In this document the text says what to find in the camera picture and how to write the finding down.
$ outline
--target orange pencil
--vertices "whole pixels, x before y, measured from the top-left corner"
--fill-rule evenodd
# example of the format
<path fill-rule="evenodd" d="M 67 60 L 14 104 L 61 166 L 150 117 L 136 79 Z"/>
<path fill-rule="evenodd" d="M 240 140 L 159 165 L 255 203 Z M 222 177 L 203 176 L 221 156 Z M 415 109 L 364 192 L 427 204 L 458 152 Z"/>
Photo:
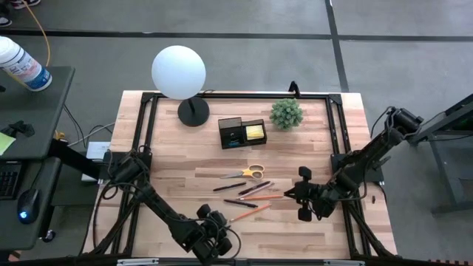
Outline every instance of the orange pencil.
<path fill-rule="evenodd" d="M 266 209 L 266 208 L 269 208 L 270 206 L 271 206 L 271 203 L 268 203 L 268 204 L 263 205 L 263 206 L 261 206 L 261 207 L 259 207 L 259 208 L 257 208 L 257 209 L 254 209 L 254 210 L 252 210 L 252 211 L 249 211 L 249 212 L 247 212 L 246 214 L 242 214 L 242 215 L 238 216 L 237 218 L 230 219 L 230 222 L 235 222 L 235 221 L 237 221 L 237 220 L 239 220 L 239 219 L 241 219 L 241 218 L 245 218 L 245 217 L 248 216 L 248 215 L 251 215 L 251 214 L 254 214 L 254 213 L 258 212 L 258 211 L 262 211 L 262 210 L 264 210 L 264 209 Z"/>
<path fill-rule="evenodd" d="M 267 196 L 255 196 L 255 197 L 241 197 L 239 200 L 269 200 L 269 199 L 280 199 L 282 195 L 267 195 Z"/>

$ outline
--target pen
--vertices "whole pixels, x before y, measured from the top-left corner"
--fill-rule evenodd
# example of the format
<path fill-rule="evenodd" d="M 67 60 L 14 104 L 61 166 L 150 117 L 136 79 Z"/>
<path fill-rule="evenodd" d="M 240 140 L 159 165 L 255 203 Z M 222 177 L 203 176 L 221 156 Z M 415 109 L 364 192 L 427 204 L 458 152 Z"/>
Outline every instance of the pen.
<path fill-rule="evenodd" d="M 214 188 L 214 191 L 221 191 L 221 190 L 224 190 L 224 189 L 236 188 L 236 187 L 239 187 L 239 186 L 242 186 L 242 185 L 246 185 L 246 182 L 241 182 L 241 183 L 237 183 L 237 184 L 233 184 L 233 185 L 227 185 L 227 186 L 224 186 L 224 187 Z"/>
<path fill-rule="evenodd" d="M 256 205 L 256 204 L 241 202 L 241 201 L 239 201 L 239 200 L 224 199 L 223 201 L 224 201 L 224 202 L 228 202 L 228 203 L 234 203 L 234 204 L 244 205 L 244 206 L 250 207 L 250 208 L 258 208 L 258 205 Z"/>
<path fill-rule="evenodd" d="M 255 197 L 241 197 L 239 200 L 269 200 L 269 199 L 280 199 L 282 195 L 268 195 L 268 196 L 255 196 Z"/>
<path fill-rule="evenodd" d="M 239 220 L 239 219 L 241 219 L 241 218 L 245 218 L 245 217 L 248 216 L 248 215 L 254 214 L 254 213 L 258 212 L 258 211 L 262 211 L 262 210 L 264 210 L 264 209 L 266 209 L 266 208 L 269 208 L 269 207 L 271 207 L 271 203 L 268 203 L 267 205 L 263 205 L 263 206 L 261 206 L 261 207 L 259 207 L 259 208 L 257 208 L 257 209 L 254 209 L 254 210 L 252 210 L 252 211 L 249 211 L 249 212 L 247 212 L 246 214 L 242 214 L 242 215 L 238 216 L 237 218 L 230 219 L 230 222 L 235 222 L 235 221 L 237 221 L 237 220 Z"/>
<path fill-rule="evenodd" d="M 269 184 L 269 183 L 270 183 L 270 181 L 266 181 L 266 182 L 263 182 L 263 183 L 261 183 L 261 184 L 255 185 L 254 187 L 251 187 L 251 188 L 249 188 L 249 189 L 245 189 L 244 191 L 240 191 L 240 192 L 238 193 L 238 195 L 244 195 L 244 194 L 246 194 L 246 193 L 248 193 L 248 192 L 250 192 L 250 191 L 252 191 L 252 190 L 254 190 L 254 189 L 261 188 L 262 186 L 267 185 L 267 184 Z"/>
<path fill-rule="evenodd" d="M 261 190 L 263 190 L 263 189 L 265 189 L 265 188 L 269 188 L 269 187 L 271 187 L 272 185 L 274 185 L 274 182 L 269 183 L 269 184 L 266 184 L 266 185 L 264 185 L 264 186 L 261 186 L 261 187 L 259 187 L 259 188 L 257 188 L 257 189 L 254 189 L 254 190 L 252 190 L 252 191 L 250 191 L 250 192 L 248 192 L 248 193 L 246 193 L 246 194 L 239 195 L 239 197 L 238 197 L 236 200 L 239 200 L 239 198 L 242 198 L 242 197 L 246 197 L 246 196 L 250 196 L 250 195 L 252 195 L 252 194 L 255 194 L 256 192 L 261 191 Z"/>

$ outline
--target scissors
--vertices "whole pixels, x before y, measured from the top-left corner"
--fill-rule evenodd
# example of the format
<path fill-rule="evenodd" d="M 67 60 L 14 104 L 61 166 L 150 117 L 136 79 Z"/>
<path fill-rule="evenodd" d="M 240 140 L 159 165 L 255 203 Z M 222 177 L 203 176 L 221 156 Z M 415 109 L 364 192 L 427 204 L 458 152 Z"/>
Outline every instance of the scissors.
<path fill-rule="evenodd" d="M 229 174 L 220 178 L 226 179 L 226 178 L 234 178 L 234 177 L 253 177 L 254 179 L 260 180 L 263 178 L 263 171 L 265 171 L 264 166 L 254 164 L 245 170 L 238 171 L 236 173 Z"/>

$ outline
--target lamp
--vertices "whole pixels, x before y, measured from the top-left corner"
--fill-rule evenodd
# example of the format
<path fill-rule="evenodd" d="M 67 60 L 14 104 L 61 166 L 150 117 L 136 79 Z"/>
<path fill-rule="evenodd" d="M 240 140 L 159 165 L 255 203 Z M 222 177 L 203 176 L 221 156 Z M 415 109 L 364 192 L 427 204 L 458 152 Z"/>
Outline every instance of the lamp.
<path fill-rule="evenodd" d="M 188 47 L 167 47 L 156 55 L 152 66 L 154 85 L 167 98 L 184 100 L 177 110 L 186 126 L 204 124 L 210 114 L 208 104 L 194 97 L 205 83 L 205 65 Z"/>

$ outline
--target computer mouse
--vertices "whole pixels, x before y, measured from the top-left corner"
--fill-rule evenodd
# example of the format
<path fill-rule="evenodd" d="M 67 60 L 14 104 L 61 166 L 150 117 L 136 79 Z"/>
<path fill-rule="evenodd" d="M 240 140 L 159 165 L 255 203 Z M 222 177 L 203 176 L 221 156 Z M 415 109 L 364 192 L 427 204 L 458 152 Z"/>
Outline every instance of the computer mouse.
<path fill-rule="evenodd" d="M 21 223 L 28 225 L 36 221 L 39 214 L 39 190 L 29 189 L 21 193 L 16 210 Z"/>

